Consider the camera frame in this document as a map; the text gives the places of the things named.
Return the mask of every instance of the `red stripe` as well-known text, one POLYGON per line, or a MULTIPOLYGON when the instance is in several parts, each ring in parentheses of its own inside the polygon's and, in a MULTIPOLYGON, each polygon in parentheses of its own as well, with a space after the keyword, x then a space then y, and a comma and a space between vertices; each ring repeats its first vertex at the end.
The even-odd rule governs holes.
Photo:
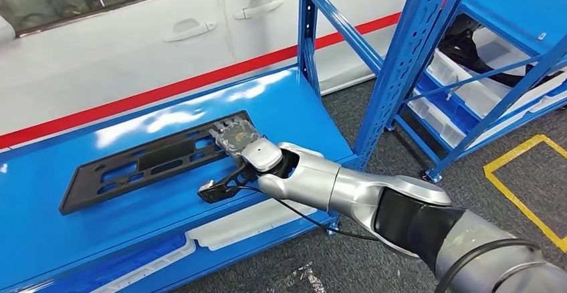
MULTIPOLYGON (((356 29, 361 33, 369 33, 388 27, 390 25, 396 24, 400 18, 400 12, 394 13, 392 15, 387 15, 386 17, 381 17, 374 21, 369 21, 356 26, 356 29)), ((342 36, 339 33, 332 33, 325 35, 323 37, 317 38, 315 41, 315 46, 317 49, 328 47, 335 43, 343 41, 342 36)), ((57 132, 61 132, 67 129, 75 128, 83 124, 88 124, 89 122, 97 121, 109 116, 114 116, 120 114, 121 112, 126 112, 153 102, 158 102, 165 98, 170 98, 184 92, 188 92, 209 84, 214 84, 221 80, 232 78, 246 72, 250 72, 256 69, 260 69, 276 62, 281 62, 297 55, 297 46, 287 47, 281 50, 265 54, 250 60, 239 62, 238 64, 233 64, 212 72, 207 72, 206 74, 201 74, 189 79, 185 79, 167 86, 163 86, 154 90, 149 90, 141 94, 130 96, 121 100, 110 102, 108 104, 103 104, 95 108, 83 110, 69 116, 61 117, 55 120, 47 121, 42 124, 31 126, 29 128, 24 128, 17 130, 15 132, 10 132, 0 136, 0 149, 5 149, 8 147, 21 144, 23 142, 28 142, 37 138, 49 136, 57 132)))

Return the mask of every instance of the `blue shelf beam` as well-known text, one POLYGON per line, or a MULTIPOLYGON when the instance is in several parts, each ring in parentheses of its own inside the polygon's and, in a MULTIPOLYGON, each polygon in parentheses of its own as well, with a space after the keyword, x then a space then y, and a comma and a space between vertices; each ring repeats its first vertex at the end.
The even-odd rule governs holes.
POLYGON ((511 125, 509 127, 507 127, 506 129, 503 129, 501 131, 499 131, 498 133, 494 134, 493 136, 491 136, 490 138, 487 138, 486 140, 483 140, 482 142, 479 142, 478 144, 474 145, 473 147, 468 148, 466 151, 463 151, 460 155, 459 155, 459 159, 474 152, 477 151, 478 149, 486 146, 487 144, 495 141, 496 139, 502 137, 503 135, 518 129, 519 127, 529 123, 531 120, 537 119, 547 113, 549 113, 550 111, 554 111, 557 110, 561 107, 564 107, 567 104, 567 98, 559 101, 559 102, 555 102, 547 107, 545 107, 544 109, 541 109, 540 111, 537 111, 536 113, 527 113, 526 115, 524 115, 521 119, 519 119, 514 125, 511 125))
POLYGON ((396 106, 405 97, 403 92, 411 89, 414 77, 425 69, 431 52, 423 53, 424 47, 440 39, 460 0, 449 0, 441 13, 443 2, 406 0, 354 145, 354 152, 361 157, 358 169, 365 168, 380 134, 400 108, 396 106))
POLYGON ((429 145, 427 145, 427 143, 423 141, 423 139, 409 126, 409 124, 407 124, 407 122, 405 122, 405 120, 399 114, 394 117, 394 121, 398 125, 400 125, 400 127, 405 132, 407 132, 407 134, 419 145, 421 149, 423 149, 423 152, 429 157, 429 159, 431 159, 436 164, 440 161, 435 151, 429 148, 429 145))
POLYGON ((516 68, 524 66, 526 64, 530 64, 532 62, 539 61, 540 59, 541 59, 541 56, 536 56, 536 57, 532 57, 532 58, 528 58, 528 59, 516 62, 514 64, 510 64, 508 66, 504 66, 502 68, 498 68, 498 69, 494 69, 494 70, 491 70, 491 71, 488 71, 488 72, 484 72, 483 74, 476 74, 476 75, 472 76, 472 78, 469 78, 469 79, 466 79, 466 80, 463 80, 463 81, 459 81, 459 82, 456 82, 454 84, 447 84, 446 86, 443 86, 441 88, 437 88, 437 89, 434 89, 434 90, 429 90, 429 91, 423 92, 422 94, 419 94, 418 96, 409 97, 409 98, 403 100, 403 103, 407 103, 407 102, 410 102, 412 100, 416 100, 416 99, 419 99, 419 98, 430 96, 432 94, 436 94, 438 92, 442 92, 442 91, 447 90, 447 89, 460 87, 460 86, 462 86, 464 84, 468 84, 470 82, 474 82, 474 81, 478 81, 480 79, 488 78, 488 77, 490 77, 494 74, 506 72, 508 70, 516 69, 516 68))
POLYGON ((298 29, 298 67, 318 96, 321 96, 317 68, 315 66, 315 38, 317 7, 312 0, 300 0, 298 29))
MULTIPOLYGON (((413 67, 412 72, 409 74, 410 80, 407 80, 402 90, 401 96, 408 96, 411 93, 411 89, 421 78, 421 74, 425 71, 429 60, 431 60, 433 54, 435 53, 435 47, 439 45, 439 42, 445 35, 445 31, 447 30, 449 25, 453 22, 453 20, 456 18, 461 2, 462 0, 447 0, 445 6, 443 6, 443 9, 441 10, 441 13, 439 14, 433 26, 431 34, 429 35, 429 37, 427 37, 423 45, 422 48, 423 52, 419 56, 419 63, 416 62, 416 65, 418 66, 413 67)), ((388 120, 388 127, 390 128, 390 130, 392 128, 393 116, 400 113, 400 111, 403 109, 403 104, 405 102, 406 100, 402 101, 401 98, 398 98, 398 101, 394 106, 396 112, 391 114, 390 120, 388 120)))
POLYGON ((372 48, 372 46, 362 37, 362 35, 346 20, 329 0, 311 0, 317 8, 337 29, 350 47, 358 54, 360 59, 378 75, 384 60, 372 48))

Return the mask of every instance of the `black cable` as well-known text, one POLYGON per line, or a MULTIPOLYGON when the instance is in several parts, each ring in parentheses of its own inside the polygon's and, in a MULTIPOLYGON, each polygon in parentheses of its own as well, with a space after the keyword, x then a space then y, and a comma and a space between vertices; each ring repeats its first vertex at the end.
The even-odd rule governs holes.
MULTIPOLYGON (((261 190, 259 190, 258 188, 254 188, 254 187, 236 186, 236 188, 247 189, 249 191, 257 191, 259 193, 262 193, 261 190)), ((290 209, 294 213, 298 214, 299 216, 303 217, 304 219, 307 219, 308 221, 312 222, 313 224, 317 225, 318 227, 325 229, 326 231, 333 231, 337 234, 355 237, 355 238, 359 238, 359 239, 365 239, 365 240, 368 240, 368 241, 380 241, 378 238, 376 238, 374 236, 359 235, 359 234, 350 233, 350 232, 347 232, 347 231, 341 231, 339 229, 334 229, 334 228, 328 227, 327 225, 321 224, 318 221, 316 221, 315 219, 312 219, 311 217, 303 214, 301 211, 298 211, 297 209, 293 208, 290 204, 286 203, 285 201, 282 201, 281 199, 277 199, 277 198, 273 198, 273 199, 275 199, 278 203, 282 204, 283 206, 286 206, 288 209, 290 209)))
POLYGON ((508 246, 526 246, 536 251, 541 250, 541 247, 538 244, 520 238, 499 239, 480 245, 468 251, 465 255, 461 256, 461 258, 459 258, 445 272, 443 277, 439 280, 439 284, 435 288, 435 293, 444 293, 449 288, 451 281, 453 281, 457 273, 459 273, 459 271, 462 270, 470 261, 474 260, 482 254, 486 254, 498 248, 506 248, 508 246))

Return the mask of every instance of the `perforated metal post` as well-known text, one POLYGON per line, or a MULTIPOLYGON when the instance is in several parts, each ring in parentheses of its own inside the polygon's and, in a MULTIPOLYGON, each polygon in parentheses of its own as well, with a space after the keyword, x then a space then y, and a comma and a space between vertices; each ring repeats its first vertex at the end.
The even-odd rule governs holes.
MULTIPOLYGON (((462 0, 447 0, 437 21, 435 22, 429 37, 425 41, 423 48, 421 50, 421 56, 419 60, 423 60, 421 62, 421 67, 414 67, 412 72, 409 74, 408 80, 402 90, 401 96, 409 96, 413 87, 417 84, 417 82, 421 79, 422 73, 425 71, 428 65, 428 61, 431 59, 433 54, 435 53, 435 48, 439 45, 441 38, 445 35, 445 31, 450 26, 450 24, 455 20, 457 16, 457 12, 459 10, 459 6, 462 0)), ((388 120, 387 128, 388 130, 393 129, 393 121, 394 116, 400 114, 402 109, 404 108, 403 98, 398 98, 396 102, 396 106, 394 107, 394 112, 390 115, 388 120)))
POLYGON ((407 80, 412 80, 409 75, 424 67, 426 60, 421 52, 432 35, 443 1, 406 0, 354 144, 354 152, 360 157, 357 169, 366 167, 407 80))
POLYGON ((298 29, 298 68, 307 78, 317 95, 321 95, 317 68, 315 67, 315 37, 317 7, 311 0, 300 0, 298 29))

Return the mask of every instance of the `cable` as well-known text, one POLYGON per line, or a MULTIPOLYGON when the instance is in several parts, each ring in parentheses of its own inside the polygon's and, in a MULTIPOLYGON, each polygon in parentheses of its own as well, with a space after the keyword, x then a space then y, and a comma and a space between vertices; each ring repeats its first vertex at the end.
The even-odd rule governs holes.
POLYGON ((498 279, 498 281, 496 281, 494 286, 492 286, 492 291, 490 291, 490 293, 496 293, 496 291, 498 291, 500 286, 504 282, 506 282, 506 280, 508 280, 512 276, 520 273, 521 271, 527 270, 528 268, 534 268, 534 267, 537 267, 537 266, 545 266, 547 264, 548 264, 547 261, 526 262, 526 263, 523 263, 523 264, 518 264, 518 265, 508 269, 506 272, 504 272, 504 274, 502 274, 500 276, 500 278, 498 279))
MULTIPOLYGON (((258 193, 262 193, 261 190, 259 190, 258 188, 254 188, 254 187, 236 186, 235 188, 247 189, 249 191, 257 191, 258 193)), ((347 231, 341 231, 339 229, 334 229, 334 228, 328 227, 327 225, 321 224, 318 221, 316 221, 315 219, 312 219, 311 217, 303 214, 301 211, 298 211, 297 209, 293 208, 290 204, 286 203, 285 201, 282 201, 281 199, 277 199, 277 198, 273 198, 273 199, 275 199, 278 203, 282 204, 283 206, 286 206, 288 209, 290 209, 294 213, 298 214, 299 216, 303 217, 304 219, 307 219, 308 221, 312 222, 313 224, 317 225, 318 227, 325 229, 326 231, 333 231, 337 234, 355 237, 355 238, 358 238, 358 239, 365 239, 367 241, 380 241, 377 237, 374 237, 374 236, 359 235, 359 234, 350 233, 350 232, 347 232, 347 231)))
POLYGON ((443 277, 439 280, 439 284, 435 288, 435 293, 444 293, 449 288, 451 281, 453 281, 457 273, 459 273, 459 271, 462 270, 470 261, 490 251, 496 250, 498 248, 506 248, 508 246, 526 246, 535 251, 539 251, 542 249, 538 244, 520 238, 499 239, 496 241, 491 241, 489 243, 480 245, 468 251, 465 255, 461 256, 461 258, 459 258, 445 272, 443 277))

